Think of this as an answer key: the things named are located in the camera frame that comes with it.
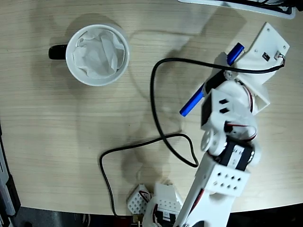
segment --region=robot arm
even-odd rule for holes
[[[200,221],[208,227],[226,226],[232,204],[249,179],[246,167],[260,160],[252,113],[220,87],[212,89],[202,104],[201,128],[205,154],[175,227],[192,227]]]
[[[285,61],[287,42],[268,23],[250,50],[234,65],[267,69]],[[143,218],[144,227],[225,227],[236,197],[250,177],[247,166],[258,164],[254,115],[270,104],[263,85],[274,72],[252,75],[220,71],[204,86],[201,150],[205,152],[184,204],[172,185],[155,185]]]

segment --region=wood grain surface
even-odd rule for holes
[[[23,206],[111,214],[98,157],[158,136],[149,99],[153,65],[165,57],[214,62],[237,42],[249,47],[266,21],[291,47],[286,67],[266,83],[272,104],[257,115],[262,160],[232,210],[303,202],[303,13],[286,20],[177,0],[3,0],[0,21],[2,139]],[[50,46],[108,22],[121,26],[131,45],[129,67],[117,82],[89,87],[64,61],[48,59]],[[164,131],[190,136],[199,159],[200,107],[187,118],[178,111],[210,72],[167,63],[156,81]],[[190,158],[186,141],[170,141]],[[139,183],[173,183],[185,198],[196,171],[162,142],[108,155],[104,164],[118,214],[129,214],[125,201]]]

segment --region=tissue paper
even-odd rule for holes
[[[102,79],[117,72],[124,62],[125,48],[119,37],[106,29],[93,29],[77,41],[75,65],[88,77]]]

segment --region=blue marker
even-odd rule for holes
[[[189,99],[189,101],[184,105],[184,107],[180,110],[180,114],[183,117],[186,115],[197,105],[197,103],[204,97],[203,95],[203,85],[194,93],[194,95]]]
[[[229,66],[232,66],[232,64],[235,62],[237,57],[241,54],[241,52],[244,50],[244,46],[240,43],[237,43],[235,47],[229,52],[227,55],[227,64]],[[197,105],[197,103],[204,97],[204,94],[202,92],[203,85],[194,93],[194,95],[189,99],[189,101],[182,107],[182,109],[179,111],[179,113],[186,117],[188,113]]]
[[[240,53],[244,50],[244,46],[240,43],[237,43],[235,47],[227,55],[227,64],[232,66]]]

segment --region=black cable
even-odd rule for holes
[[[263,1],[263,2],[260,2],[260,4],[265,4],[265,3],[267,3],[269,0],[265,0],[265,1]]]
[[[216,65],[216,64],[211,64],[211,63],[207,63],[207,62],[203,62],[203,61],[195,61],[195,60],[191,60],[191,59],[184,59],[184,58],[166,58],[166,59],[162,59],[160,61],[158,61],[151,72],[151,83],[150,83],[150,99],[151,99],[151,112],[152,112],[152,116],[154,118],[157,130],[160,134],[160,138],[154,139],[154,140],[150,140],[147,142],[142,142],[142,143],[138,143],[138,144],[134,144],[134,145],[128,145],[128,146],[124,146],[124,147],[120,147],[120,148],[114,148],[111,150],[108,150],[106,152],[104,152],[100,158],[99,158],[99,164],[100,164],[100,169],[101,169],[101,173],[104,177],[105,183],[107,185],[107,189],[109,192],[109,196],[110,196],[110,203],[111,203],[111,207],[112,207],[112,212],[113,214],[117,217],[117,218],[124,218],[123,216],[119,216],[116,213],[115,210],[115,202],[114,202],[114,196],[113,196],[113,192],[111,190],[110,184],[108,182],[106,173],[104,171],[104,167],[103,167],[103,158],[105,155],[116,152],[116,151],[122,151],[122,150],[127,150],[127,149],[134,149],[134,148],[138,148],[138,147],[142,147],[142,146],[146,146],[158,141],[163,141],[165,143],[165,145],[168,147],[168,149],[182,162],[184,162],[185,164],[191,166],[191,167],[198,167],[199,162],[195,156],[194,153],[194,146],[193,143],[191,141],[191,139],[182,133],[174,133],[171,135],[165,135],[161,126],[160,126],[160,122],[157,116],[157,111],[156,111],[156,105],[155,105],[155,94],[154,94],[154,82],[155,82],[155,76],[156,76],[156,71],[158,69],[158,67],[165,63],[165,62],[172,62],[172,61],[178,61],[178,62],[186,62],[186,63],[191,63],[191,64],[196,64],[196,65],[201,65],[201,66],[206,66],[206,67],[210,67],[210,68],[216,68],[216,69],[221,69],[221,70],[229,70],[229,71],[234,71],[234,72],[242,72],[242,73],[251,73],[251,74],[263,74],[263,73],[269,73],[269,72],[273,72],[276,71],[282,67],[284,67],[284,62],[282,65],[279,66],[275,66],[272,67],[270,69],[267,70],[244,70],[244,69],[237,69],[237,68],[233,68],[233,67],[227,67],[227,66],[223,66],[223,65]],[[171,144],[168,142],[168,138],[172,138],[172,137],[183,137],[185,139],[188,140],[189,145],[190,145],[190,151],[191,151],[191,155],[193,157],[194,163],[188,161],[187,159],[185,159],[184,157],[182,157],[172,146]]]
[[[198,160],[195,156],[195,154],[193,153],[194,151],[194,147],[193,147],[193,142],[191,141],[191,139],[185,135],[185,134],[182,134],[182,133],[174,133],[174,134],[170,134],[170,135],[165,135],[165,138],[173,138],[173,137],[183,137],[185,139],[188,140],[189,144],[190,144],[190,149],[192,151],[192,154],[193,154],[193,159],[195,160],[196,164],[198,165]],[[149,144],[152,144],[152,143],[155,143],[155,142],[158,142],[158,141],[161,141],[162,138],[157,138],[157,139],[154,139],[154,140],[150,140],[150,141],[147,141],[147,142],[142,142],[142,143],[138,143],[138,144],[134,144],[134,145],[128,145],[128,146],[124,146],[124,147],[119,147],[119,148],[114,148],[114,149],[111,149],[111,150],[108,150],[106,152],[104,152],[100,158],[99,158],[99,164],[100,164],[100,169],[101,169],[101,173],[104,177],[104,181],[106,183],[106,186],[107,186],[107,189],[108,189],[108,193],[109,193],[109,198],[110,198],[110,204],[111,204],[111,207],[112,207],[112,211],[113,211],[113,214],[117,217],[117,218],[125,218],[124,216],[119,216],[117,215],[116,213],[116,209],[115,209],[115,202],[114,202],[114,196],[113,196],[113,192],[112,192],[112,189],[110,187],[110,184],[108,182],[108,179],[107,179],[107,176],[106,176],[106,173],[104,171],[104,167],[103,167],[103,158],[105,155],[108,155],[110,153],[113,153],[113,152],[116,152],[116,151],[122,151],[122,150],[128,150],[128,149],[134,149],[134,148],[139,148],[139,147],[143,147],[143,146],[146,146],[146,145],[149,145]]]

